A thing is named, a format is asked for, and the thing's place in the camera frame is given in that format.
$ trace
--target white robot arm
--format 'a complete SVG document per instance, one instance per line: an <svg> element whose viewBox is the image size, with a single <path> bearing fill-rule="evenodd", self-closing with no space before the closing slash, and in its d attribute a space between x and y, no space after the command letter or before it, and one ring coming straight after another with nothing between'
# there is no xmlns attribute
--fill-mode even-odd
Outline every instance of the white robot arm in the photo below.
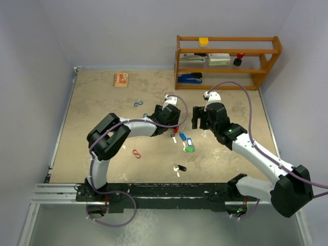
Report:
<svg viewBox="0 0 328 246"><path fill-rule="evenodd" d="M256 141L251 141L246 129L230 122L218 93L205 92L204 99L207 100L205 107L193 108L192 128L197 128L198 119L200 119L199 128L210 129L219 143L245 157L270 181L253 179L245 174L238 175L235 187L239 194L271 202L275 209L285 217L292 216L313 199L311 185L299 181L280 168L284 166L297 176L310 180L310 174L305 167L302 165L294 167L279 159ZM254 145L280 165L276 165L261 154Z"/></svg>
<svg viewBox="0 0 328 246"><path fill-rule="evenodd" d="M156 122L162 125L173 126L178 124L180 110L176 107L177 97L166 96L163 106L156 105L155 112L138 122L129 122L129 119L119 118L115 114L108 114L88 135L89 147L108 129L119 122L127 121L113 131L111 137L106 136L94 147L96 157L92 165L93 185L96 189L107 183L107 170L110 159L118 152L125 139L136 136L157 136L168 128L157 127L149 123Z"/></svg>

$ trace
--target wooden shelf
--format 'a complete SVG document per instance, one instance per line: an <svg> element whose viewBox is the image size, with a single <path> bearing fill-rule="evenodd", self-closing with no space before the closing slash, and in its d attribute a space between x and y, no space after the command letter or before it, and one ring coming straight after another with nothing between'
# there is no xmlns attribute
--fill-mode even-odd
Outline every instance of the wooden shelf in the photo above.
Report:
<svg viewBox="0 0 328 246"><path fill-rule="evenodd" d="M178 85L179 73L250 73L253 81L253 86L246 86L249 90L258 90L262 82L272 69L274 63L282 53L282 45L277 36L274 37L208 37L209 42L270 42L272 49L228 49L228 48L181 48L181 41L198 41L199 37L180 37L177 36L177 50L175 52L175 89L210 89L211 86L202 85ZM229 53L230 56L236 56L238 53L244 53L246 57L254 56L259 59L259 68L247 68L243 65L240 67L234 66L233 60L229 66L209 66L207 61L205 63L180 63L180 54L184 53ZM266 59L265 54L271 54L269 60ZM218 89L240 89L238 86L221 86Z"/></svg>
<svg viewBox="0 0 328 246"><path fill-rule="evenodd" d="M266 70L257 69L224 69L224 68L179 68L179 73L261 73L265 74Z"/></svg>

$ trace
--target red object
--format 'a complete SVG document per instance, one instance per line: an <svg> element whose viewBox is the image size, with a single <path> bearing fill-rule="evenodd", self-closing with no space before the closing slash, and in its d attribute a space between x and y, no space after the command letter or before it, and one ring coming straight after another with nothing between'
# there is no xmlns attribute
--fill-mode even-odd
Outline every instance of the red object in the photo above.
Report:
<svg viewBox="0 0 328 246"><path fill-rule="evenodd" d="M134 154L137 159L139 159L141 157L141 155L138 153L137 150L133 150L132 154Z"/></svg>
<svg viewBox="0 0 328 246"><path fill-rule="evenodd" d="M244 55L245 55L244 53L239 53L239 54L237 54L237 58L242 59L244 57Z"/></svg>
<svg viewBox="0 0 328 246"><path fill-rule="evenodd" d="M173 133L177 133L179 131L179 127L173 129Z"/></svg>

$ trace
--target black key fob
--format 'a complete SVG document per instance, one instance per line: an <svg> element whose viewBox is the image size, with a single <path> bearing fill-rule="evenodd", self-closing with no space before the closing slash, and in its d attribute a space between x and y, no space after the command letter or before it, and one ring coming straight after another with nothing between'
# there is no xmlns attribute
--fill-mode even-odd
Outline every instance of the black key fob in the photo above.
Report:
<svg viewBox="0 0 328 246"><path fill-rule="evenodd" d="M185 172L187 170L187 168L184 166L178 165L178 167L179 167L179 170L181 170L183 172Z"/></svg>

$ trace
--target wooden block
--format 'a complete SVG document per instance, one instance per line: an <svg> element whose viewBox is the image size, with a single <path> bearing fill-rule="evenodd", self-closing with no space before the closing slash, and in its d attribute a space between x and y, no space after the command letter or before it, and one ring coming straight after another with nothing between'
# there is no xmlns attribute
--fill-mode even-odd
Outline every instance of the wooden block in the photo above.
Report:
<svg viewBox="0 0 328 246"><path fill-rule="evenodd" d="M115 73L114 75L114 87L127 87L129 82L128 73Z"/></svg>

